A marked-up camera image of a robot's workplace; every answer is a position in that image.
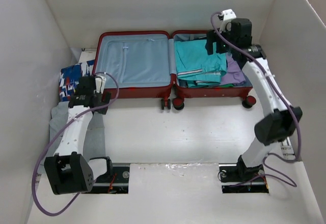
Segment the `purple t-shirt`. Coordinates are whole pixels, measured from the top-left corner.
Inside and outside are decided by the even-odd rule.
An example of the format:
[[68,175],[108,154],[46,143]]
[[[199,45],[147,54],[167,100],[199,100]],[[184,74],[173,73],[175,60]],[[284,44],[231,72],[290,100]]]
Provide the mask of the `purple t-shirt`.
[[245,75],[240,69],[237,61],[232,56],[226,55],[227,73],[222,76],[220,86],[242,86],[246,82]]

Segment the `teal shorts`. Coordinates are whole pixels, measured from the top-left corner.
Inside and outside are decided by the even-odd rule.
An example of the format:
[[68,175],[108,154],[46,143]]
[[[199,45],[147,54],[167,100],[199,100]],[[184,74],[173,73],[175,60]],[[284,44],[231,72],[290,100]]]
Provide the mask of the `teal shorts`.
[[224,53],[207,54],[206,40],[175,41],[175,63],[177,78],[189,88],[219,85],[227,73]]

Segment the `blue white patterned garment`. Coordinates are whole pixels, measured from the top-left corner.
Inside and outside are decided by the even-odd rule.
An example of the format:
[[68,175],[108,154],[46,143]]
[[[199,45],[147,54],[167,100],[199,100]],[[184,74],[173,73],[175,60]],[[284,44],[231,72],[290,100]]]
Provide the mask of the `blue white patterned garment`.
[[95,60],[89,60],[61,69],[59,79],[59,97],[61,102],[70,100],[81,77],[92,75],[94,63]]

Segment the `green t-shirt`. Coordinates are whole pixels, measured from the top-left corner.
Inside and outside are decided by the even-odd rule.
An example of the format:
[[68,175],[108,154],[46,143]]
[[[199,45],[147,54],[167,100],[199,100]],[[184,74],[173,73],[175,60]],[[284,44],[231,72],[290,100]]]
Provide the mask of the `green t-shirt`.
[[234,84],[231,83],[219,86],[219,88],[232,88],[232,87],[234,87]]

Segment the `red suitcase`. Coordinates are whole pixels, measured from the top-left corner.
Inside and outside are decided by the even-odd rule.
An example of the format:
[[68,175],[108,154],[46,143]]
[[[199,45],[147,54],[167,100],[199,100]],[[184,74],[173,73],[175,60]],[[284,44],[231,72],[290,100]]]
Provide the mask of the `red suitcase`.
[[99,37],[94,73],[106,72],[112,77],[105,92],[119,98],[159,98],[162,109],[182,110],[186,98],[240,97],[245,108],[255,105],[249,95],[252,85],[246,78],[242,86],[219,88],[207,86],[189,88],[177,78],[175,41],[206,40],[201,31],[177,31],[170,36],[165,31],[106,32]]

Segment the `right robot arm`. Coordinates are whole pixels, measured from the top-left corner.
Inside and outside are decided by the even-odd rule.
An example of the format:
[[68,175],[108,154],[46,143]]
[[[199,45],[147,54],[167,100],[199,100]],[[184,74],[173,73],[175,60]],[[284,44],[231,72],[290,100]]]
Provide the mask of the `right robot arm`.
[[235,168],[237,177],[253,181],[273,148],[293,133],[297,133],[296,160],[301,155],[302,135],[299,121],[302,109],[294,107],[282,94],[271,73],[266,54],[260,45],[252,44],[252,23],[247,18],[237,18],[226,12],[215,12],[221,21],[220,27],[212,25],[207,33],[205,48],[208,55],[230,53],[242,72],[250,80],[263,108],[264,117],[254,127],[255,138],[249,148],[239,156]]

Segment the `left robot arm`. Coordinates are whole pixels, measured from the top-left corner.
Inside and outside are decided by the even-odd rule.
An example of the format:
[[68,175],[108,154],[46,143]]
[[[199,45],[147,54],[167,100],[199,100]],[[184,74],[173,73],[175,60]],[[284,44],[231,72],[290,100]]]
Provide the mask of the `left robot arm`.
[[106,73],[79,79],[68,103],[67,127],[53,156],[46,157],[44,168],[54,194],[85,193],[97,178],[109,181],[113,164],[109,157],[86,160],[83,156],[88,126],[94,115],[105,115],[110,95],[103,95]]

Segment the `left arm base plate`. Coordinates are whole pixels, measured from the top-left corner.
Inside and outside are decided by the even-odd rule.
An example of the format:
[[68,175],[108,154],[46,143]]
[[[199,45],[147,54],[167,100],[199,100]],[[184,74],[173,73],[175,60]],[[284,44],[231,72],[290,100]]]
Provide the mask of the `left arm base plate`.
[[89,194],[128,194],[130,164],[114,164],[111,175],[97,178]]

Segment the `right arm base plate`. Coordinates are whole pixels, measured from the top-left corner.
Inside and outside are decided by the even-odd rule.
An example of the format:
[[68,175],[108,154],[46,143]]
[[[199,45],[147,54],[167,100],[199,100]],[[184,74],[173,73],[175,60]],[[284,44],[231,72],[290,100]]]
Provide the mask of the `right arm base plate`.
[[240,175],[235,163],[220,163],[218,179],[221,182],[222,193],[269,193],[262,165]]

